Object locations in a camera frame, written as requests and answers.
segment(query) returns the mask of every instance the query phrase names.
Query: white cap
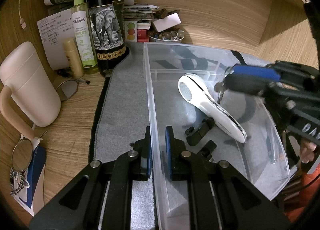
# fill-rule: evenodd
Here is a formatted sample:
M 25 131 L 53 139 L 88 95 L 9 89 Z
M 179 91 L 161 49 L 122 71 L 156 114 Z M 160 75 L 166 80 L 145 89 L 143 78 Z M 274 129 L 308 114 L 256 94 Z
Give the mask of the white cap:
M 44 4 L 47 6 L 53 5 L 50 0 L 43 0 Z

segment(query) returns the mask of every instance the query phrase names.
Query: white massager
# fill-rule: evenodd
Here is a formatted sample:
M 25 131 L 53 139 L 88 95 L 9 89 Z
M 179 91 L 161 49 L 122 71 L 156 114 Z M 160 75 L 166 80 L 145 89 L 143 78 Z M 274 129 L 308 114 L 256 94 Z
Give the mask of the white massager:
M 203 79 L 195 74 L 185 74 L 178 81 L 182 97 L 212 117 L 215 124 L 238 142 L 247 141 L 247 133 L 242 126 L 210 95 Z

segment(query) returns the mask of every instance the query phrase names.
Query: elephant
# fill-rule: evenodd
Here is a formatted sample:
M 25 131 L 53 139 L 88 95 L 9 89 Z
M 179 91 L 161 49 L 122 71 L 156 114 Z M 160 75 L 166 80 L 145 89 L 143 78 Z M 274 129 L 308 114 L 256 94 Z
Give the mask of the elephant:
M 92 14 L 91 21 L 94 25 L 94 30 L 96 31 L 97 37 L 100 41 L 100 47 L 104 47 L 104 33 L 107 33 L 109 39 L 109 45 L 114 43 L 112 39 L 112 31 L 115 30 L 118 33 L 118 40 L 121 40 L 121 30 L 113 10 L 101 11 L 98 15 Z

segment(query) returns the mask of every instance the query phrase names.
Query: wine bottle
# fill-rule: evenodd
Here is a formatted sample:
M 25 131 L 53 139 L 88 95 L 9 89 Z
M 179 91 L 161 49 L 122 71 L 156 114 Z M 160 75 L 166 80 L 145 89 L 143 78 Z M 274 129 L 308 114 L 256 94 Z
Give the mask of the wine bottle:
M 124 0 L 87 0 L 92 35 L 102 76 L 113 69 L 127 54 L 124 44 Z

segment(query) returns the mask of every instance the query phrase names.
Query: clear plastic container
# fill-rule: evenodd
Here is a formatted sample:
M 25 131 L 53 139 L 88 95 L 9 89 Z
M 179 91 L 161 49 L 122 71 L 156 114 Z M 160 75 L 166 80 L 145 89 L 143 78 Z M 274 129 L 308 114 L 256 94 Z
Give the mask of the clear plastic container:
M 248 64 L 266 62 L 243 54 Z M 184 131 L 195 128 L 205 117 L 186 102 L 178 91 L 185 73 L 199 75 L 217 99 L 214 85 L 223 79 L 228 66 L 238 63 L 230 50 L 184 44 L 144 43 L 144 65 L 148 89 L 149 119 L 153 157 L 156 206 L 159 227 L 165 230 L 189 229 L 188 190 L 185 181 L 168 176 L 165 128 L 171 125 L 175 138 L 197 153 L 209 140 L 217 144 L 215 162 L 229 161 L 268 199 L 273 199 L 288 183 L 290 171 L 274 122 L 259 98 L 226 91 L 221 105 L 242 125 L 248 141 L 241 144 L 214 126 L 196 145 L 189 146 Z

